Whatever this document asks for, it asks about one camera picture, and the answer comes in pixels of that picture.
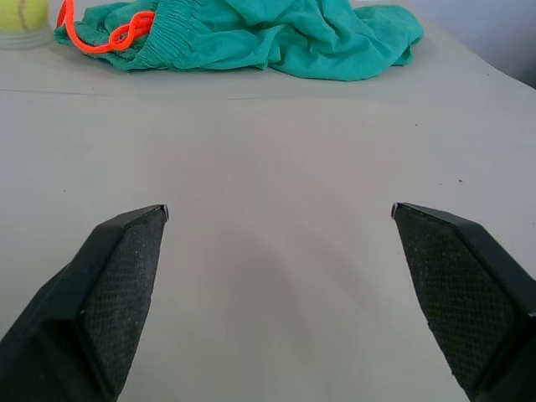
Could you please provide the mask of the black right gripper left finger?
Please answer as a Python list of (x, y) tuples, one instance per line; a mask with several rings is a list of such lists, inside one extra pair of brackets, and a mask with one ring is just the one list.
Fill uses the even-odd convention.
[(164, 204), (97, 225), (0, 340), (0, 402), (117, 402), (147, 320)]

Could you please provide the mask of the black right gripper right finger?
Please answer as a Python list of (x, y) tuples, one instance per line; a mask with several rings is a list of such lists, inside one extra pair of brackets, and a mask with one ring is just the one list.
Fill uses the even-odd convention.
[(391, 209), (415, 294), (470, 402), (536, 402), (536, 280), (478, 223)]

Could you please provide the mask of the yellow-green tennis ball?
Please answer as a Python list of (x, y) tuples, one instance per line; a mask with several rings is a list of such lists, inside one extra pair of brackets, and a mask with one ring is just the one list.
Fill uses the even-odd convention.
[(0, 0), (0, 32), (33, 32), (45, 28), (48, 18), (48, 0)]

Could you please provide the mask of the teal green cloth shorts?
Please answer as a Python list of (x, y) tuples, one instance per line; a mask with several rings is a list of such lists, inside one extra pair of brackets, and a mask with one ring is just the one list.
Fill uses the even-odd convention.
[(131, 0), (74, 13), (64, 0), (56, 41), (123, 71), (253, 67), (366, 80), (407, 65), (424, 34), (401, 6), (349, 0)]

